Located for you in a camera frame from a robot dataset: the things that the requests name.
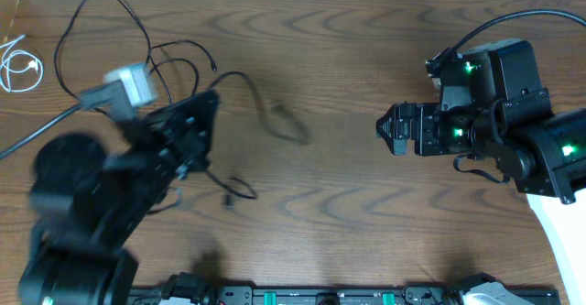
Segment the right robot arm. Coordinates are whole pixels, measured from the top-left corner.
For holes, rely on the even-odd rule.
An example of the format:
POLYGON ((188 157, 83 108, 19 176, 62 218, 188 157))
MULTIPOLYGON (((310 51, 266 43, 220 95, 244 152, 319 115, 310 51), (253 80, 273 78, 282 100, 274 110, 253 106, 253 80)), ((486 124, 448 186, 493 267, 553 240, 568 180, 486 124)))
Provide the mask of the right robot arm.
POLYGON ((550 242, 569 300, 585 301, 585 111, 552 111, 531 44, 510 38, 463 53, 448 48, 426 63, 435 103, 395 103, 375 124, 390 151, 412 141, 421 157, 494 160, 526 195, 550 242))

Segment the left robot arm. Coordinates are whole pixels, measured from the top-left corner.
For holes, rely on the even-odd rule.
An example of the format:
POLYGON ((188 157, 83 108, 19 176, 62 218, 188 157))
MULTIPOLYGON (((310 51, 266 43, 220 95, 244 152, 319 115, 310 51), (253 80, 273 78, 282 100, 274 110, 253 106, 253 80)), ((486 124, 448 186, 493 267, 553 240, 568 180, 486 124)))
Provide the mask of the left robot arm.
POLYGON ((147 114, 123 154, 85 133, 56 137, 38 152, 29 195, 38 220, 18 285, 22 303, 127 303, 138 262, 123 245, 174 180, 209 167, 218 105, 208 90, 147 114))

